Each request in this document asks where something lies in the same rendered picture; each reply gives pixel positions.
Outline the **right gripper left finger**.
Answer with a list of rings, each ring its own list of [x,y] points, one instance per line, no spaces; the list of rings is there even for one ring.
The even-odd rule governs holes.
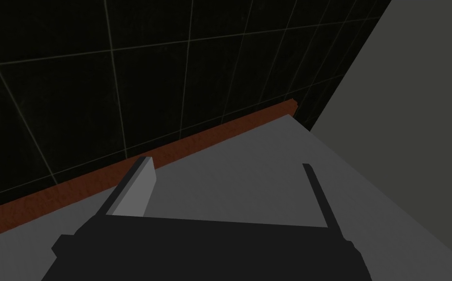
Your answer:
[[[96,215],[143,217],[156,183],[151,157],[139,157]]]

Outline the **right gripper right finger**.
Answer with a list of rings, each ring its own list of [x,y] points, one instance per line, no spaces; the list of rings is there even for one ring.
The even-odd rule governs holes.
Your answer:
[[[321,187],[321,184],[318,181],[318,179],[314,173],[312,166],[308,163],[303,163],[302,165],[304,167],[305,173],[307,175],[307,178],[309,180],[313,193],[319,204],[319,208],[321,209],[321,212],[322,212],[325,222],[327,224],[327,228],[329,228],[338,237],[343,239],[344,236],[342,234],[342,230],[340,229],[337,219],[336,219],[336,217],[332,211],[332,208],[327,200],[327,197]]]

